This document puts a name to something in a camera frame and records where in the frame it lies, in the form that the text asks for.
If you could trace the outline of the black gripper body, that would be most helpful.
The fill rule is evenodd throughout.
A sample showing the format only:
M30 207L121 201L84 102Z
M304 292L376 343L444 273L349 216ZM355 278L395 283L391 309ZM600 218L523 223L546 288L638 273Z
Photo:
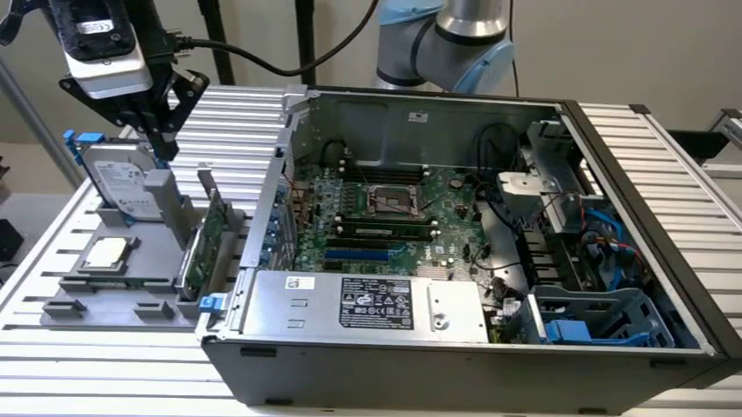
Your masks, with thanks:
M98 1L96 18L94 99L148 91L162 100L176 63L175 36L162 27L154 3Z

